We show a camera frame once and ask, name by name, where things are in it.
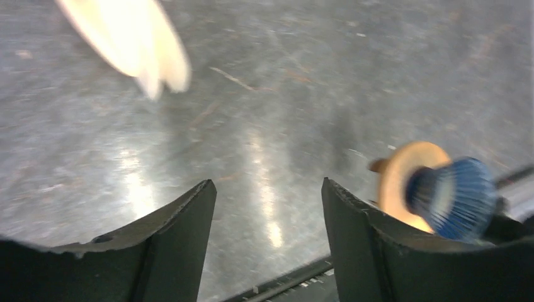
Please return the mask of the cream paper coffee filters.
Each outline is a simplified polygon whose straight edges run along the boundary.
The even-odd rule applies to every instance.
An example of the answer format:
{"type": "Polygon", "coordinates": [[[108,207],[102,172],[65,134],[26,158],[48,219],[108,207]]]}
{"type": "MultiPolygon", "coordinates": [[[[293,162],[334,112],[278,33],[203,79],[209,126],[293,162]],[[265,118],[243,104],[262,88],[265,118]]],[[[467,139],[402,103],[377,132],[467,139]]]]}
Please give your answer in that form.
{"type": "Polygon", "coordinates": [[[191,64],[159,1],[57,1],[71,25],[114,69],[134,78],[153,101],[163,85],[185,92],[191,64]]]}

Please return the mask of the blue plastic coffee dripper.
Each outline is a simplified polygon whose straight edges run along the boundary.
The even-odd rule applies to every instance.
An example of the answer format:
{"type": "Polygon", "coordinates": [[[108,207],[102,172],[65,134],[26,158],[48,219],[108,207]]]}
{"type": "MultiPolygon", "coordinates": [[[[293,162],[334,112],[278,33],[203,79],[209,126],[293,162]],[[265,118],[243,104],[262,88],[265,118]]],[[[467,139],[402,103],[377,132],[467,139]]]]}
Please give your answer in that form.
{"type": "Polygon", "coordinates": [[[498,208],[489,168],[472,157],[419,168],[407,182],[405,201],[437,235],[462,242],[482,238],[498,208]]]}

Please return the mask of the wooden ring dripper stand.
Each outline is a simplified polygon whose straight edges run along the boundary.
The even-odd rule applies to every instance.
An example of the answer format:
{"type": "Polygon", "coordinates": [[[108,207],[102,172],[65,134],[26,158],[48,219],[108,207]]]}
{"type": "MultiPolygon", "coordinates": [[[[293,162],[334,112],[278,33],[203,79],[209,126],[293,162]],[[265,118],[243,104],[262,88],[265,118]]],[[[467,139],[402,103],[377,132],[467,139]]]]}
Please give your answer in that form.
{"type": "Polygon", "coordinates": [[[413,141],[397,148],[388,158],[389,164],[378,183],[378,207],[386,214],[417,228],[433,233],[430,226],[411,213],[405,202],[407,183],[422,167],[437,168],[452,162],[439,146],[427,141],[413,141]]]}

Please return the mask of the glass carafe with wooden band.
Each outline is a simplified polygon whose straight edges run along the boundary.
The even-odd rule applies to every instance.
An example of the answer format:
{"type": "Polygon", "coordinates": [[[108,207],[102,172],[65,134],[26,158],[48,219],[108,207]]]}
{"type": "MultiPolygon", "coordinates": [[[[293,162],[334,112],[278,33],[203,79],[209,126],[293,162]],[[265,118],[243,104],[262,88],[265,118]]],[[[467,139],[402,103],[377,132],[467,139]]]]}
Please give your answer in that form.
{"type": "Polygon", "coordinates": [[[375,159],[368,165],[368,170],[382,174],[389,164],[389,159],[379,158],[375,159]]]}

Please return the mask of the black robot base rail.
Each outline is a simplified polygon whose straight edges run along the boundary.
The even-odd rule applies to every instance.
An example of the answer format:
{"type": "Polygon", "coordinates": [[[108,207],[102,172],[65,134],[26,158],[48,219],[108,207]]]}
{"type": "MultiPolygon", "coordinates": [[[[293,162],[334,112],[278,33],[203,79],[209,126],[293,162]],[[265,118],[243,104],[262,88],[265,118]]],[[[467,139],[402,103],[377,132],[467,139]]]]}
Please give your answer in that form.
{"type": "Polygon", "coordinates": [[[309,264],[300,266],[282,276],[251,287],[250,289],[224,299],[224,302],[235,301],[272,301],[275,297],[295,290],[305,288],[310,283],[318,282],[319,278],[333,274],[331,255],[321,257],[309,264]]]}

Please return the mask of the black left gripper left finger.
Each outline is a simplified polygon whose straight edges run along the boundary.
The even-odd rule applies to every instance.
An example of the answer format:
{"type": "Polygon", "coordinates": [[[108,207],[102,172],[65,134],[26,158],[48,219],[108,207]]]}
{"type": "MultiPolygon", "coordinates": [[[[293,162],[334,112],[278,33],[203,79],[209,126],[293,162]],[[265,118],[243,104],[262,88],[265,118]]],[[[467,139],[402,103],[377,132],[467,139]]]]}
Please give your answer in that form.
{"type": "Polygon", "coordinates": [[[207,179],[88,243],[1,239],[2,301],[196,301],[217,190],[207,179]]]}

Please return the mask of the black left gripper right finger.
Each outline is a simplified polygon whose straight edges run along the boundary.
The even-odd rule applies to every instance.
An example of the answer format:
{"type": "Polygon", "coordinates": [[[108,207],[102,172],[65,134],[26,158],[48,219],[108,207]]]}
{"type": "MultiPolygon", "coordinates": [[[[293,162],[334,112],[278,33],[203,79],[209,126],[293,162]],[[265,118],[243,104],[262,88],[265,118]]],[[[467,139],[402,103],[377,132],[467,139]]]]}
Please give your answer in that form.
{"type": "Polygon", "coordinates": [[[322,184],[341,301],[532,301],[533,237],[480,246],[413,228],[322,184]]]}

